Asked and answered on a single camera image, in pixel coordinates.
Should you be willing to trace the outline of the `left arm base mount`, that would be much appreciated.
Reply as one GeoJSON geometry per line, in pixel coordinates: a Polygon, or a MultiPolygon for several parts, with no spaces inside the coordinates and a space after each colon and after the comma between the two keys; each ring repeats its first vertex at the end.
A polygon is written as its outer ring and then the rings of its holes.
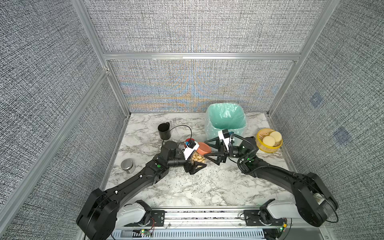
{"type": "Polygon", "coordinates": [[[124,225],[124,227],[163,227],[165,220],[165,211],[152,210],[151,215],[144,214],[143,218],[138,223],[130,223],[124,225]]]}

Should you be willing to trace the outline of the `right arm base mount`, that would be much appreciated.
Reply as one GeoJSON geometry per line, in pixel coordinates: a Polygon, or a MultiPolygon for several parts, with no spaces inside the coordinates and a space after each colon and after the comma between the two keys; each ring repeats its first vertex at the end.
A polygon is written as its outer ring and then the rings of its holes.
{"type": "Polygon", "coordinates": [[[248,227],[267,227],[267,226],[283,226],[286,223],[284,218],[274,219],[267,212],[260,210],[244,210],[243,211],[244,220],[248,227]]]}

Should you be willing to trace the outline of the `orange jar lid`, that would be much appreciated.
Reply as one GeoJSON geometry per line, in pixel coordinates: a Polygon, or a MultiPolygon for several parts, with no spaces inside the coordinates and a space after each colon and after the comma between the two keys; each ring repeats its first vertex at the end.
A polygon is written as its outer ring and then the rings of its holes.
{"type": "Polygon", "coordinates": [[[198,142],[199,144],[199,147],[197,149],[197,153],[200,154],[200,155],[206,155],[206,154],[209,154],[212,152],[212,149],[210,146],[208,146],[207,144],[203,143],[203,142],[198,142]]]}

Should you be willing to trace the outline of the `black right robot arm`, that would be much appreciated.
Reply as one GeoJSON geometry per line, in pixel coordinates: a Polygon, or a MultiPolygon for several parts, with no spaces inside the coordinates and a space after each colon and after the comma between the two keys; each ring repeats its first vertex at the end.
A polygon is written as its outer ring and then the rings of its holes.
{"type": "Polygon", "coordinates": [[[320,227],[331,216],[337,215],[339,204],[318,175],[288,171],[260,159],[254,137],[243,138],[233,134],[225,139],[207,140],[205,144],[214,149],[205,158],[215,164],[237,158],[241,173],[269,181],[294,196],[292,202],[270,200],[263,204],[260,207],[263,224],[269,224],[271,219],[301,218],[314,227],[320,227]]]}

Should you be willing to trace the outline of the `orange lid peanut jar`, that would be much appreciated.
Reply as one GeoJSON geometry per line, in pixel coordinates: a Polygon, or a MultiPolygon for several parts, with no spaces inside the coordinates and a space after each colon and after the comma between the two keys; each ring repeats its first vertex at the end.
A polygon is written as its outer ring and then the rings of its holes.
{"type": "Polygon", "coordinates": [[[194,152],[191,156],[192,163],[198,162],[198,163],[206,164],[206,161],[207,161],[206,158],[203,155],[200,155],[198,152],[194,152]]]}

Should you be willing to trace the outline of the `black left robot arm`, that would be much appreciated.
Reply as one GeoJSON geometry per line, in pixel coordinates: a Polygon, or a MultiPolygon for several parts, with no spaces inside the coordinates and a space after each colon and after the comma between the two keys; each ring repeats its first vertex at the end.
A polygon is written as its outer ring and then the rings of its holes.
{"type": "Polygon", "coordinates": [[[206,164],[189,160],[198,150],[199,143],[190,139],[185,144],[182,150],[177,143],[168,141],[161,147],[160,153],[130,179],[105,191],[93,190],[76,220],[85,237],[106,240],[116,227],[120,209],[139,192],[163,179],[170,168],[182,166],[191,175],[205,168],[206,164]]]}

